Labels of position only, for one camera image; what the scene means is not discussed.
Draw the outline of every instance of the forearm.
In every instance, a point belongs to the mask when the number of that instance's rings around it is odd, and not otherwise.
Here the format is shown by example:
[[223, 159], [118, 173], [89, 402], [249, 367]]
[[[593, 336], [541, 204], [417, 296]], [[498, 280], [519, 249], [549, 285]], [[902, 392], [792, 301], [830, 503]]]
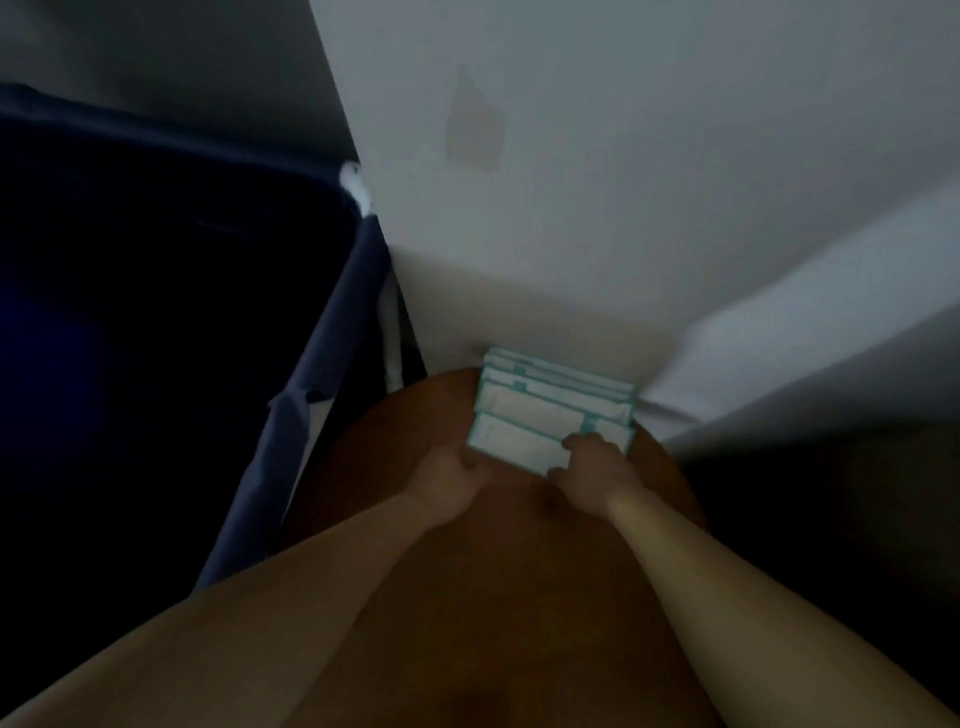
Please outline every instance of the forearm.
[[191, 597], [12, 714], [17, 725], [279, 725], [429, 527], [401, 495]]
[[732, 728], [944, 725], [956, 717], [852, 631], [656, 495], [615, 490], [609, 516]]

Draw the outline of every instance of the stack of diapers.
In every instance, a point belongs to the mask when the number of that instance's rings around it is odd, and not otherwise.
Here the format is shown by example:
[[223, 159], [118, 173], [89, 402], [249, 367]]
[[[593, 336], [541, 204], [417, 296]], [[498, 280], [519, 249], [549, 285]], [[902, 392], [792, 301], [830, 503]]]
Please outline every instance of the stack of diapers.
[[597, 432], [624, 454], [630, 449], [633, 384], [498, 347], [483, 365], [471, 448], [538, 475], [569, 464], [561, 441], [575, 432]]

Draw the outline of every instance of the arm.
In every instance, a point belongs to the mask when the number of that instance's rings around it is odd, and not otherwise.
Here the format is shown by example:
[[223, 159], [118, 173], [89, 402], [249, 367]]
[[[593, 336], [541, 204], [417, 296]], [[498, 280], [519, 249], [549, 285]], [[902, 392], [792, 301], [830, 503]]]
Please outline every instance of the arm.
[[626, 539], [732, 728], [960, 725], [878, 650], [643, 488], [615, 446], [579, 435], [564, 446], [570, 467], [551, 480]]
[[431, 451], [400, 495], [172, 607], [3, 725], [279, 725], [397, 559], [484, 477]]

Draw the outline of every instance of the white corner cap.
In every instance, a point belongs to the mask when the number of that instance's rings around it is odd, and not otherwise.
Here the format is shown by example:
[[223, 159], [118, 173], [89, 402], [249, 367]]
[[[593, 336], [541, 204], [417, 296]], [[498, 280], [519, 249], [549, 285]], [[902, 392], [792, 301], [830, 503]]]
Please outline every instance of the white corner cap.
[[360, 179], [360, 165], [355, 161], [344, 162], [340, 168], [340, 186], [343, 187], [350, 197], [360, 208], [360, 217], [367, 217], [373, 212], [373, 203], [370, 198], [370, 190]]

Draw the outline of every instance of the hand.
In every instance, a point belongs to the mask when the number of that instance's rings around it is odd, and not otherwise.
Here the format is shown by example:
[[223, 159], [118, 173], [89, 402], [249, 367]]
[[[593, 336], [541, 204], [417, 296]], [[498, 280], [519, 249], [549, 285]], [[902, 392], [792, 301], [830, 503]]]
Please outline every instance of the hand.
[[488, 478], [483, 466], [471, 467], [464, 463], [460, 448], [433, 448], [417, 464], [403, 486], [403, 493], [425, 507], [432, 528], [464, 513]]
[[596, 432], [569, 435], [564, 447], [571, 452], [569, 467], [551, 468], [547, 477], [576, 508], [606, 518], [615, 491], [640, 486], [630, 461]]

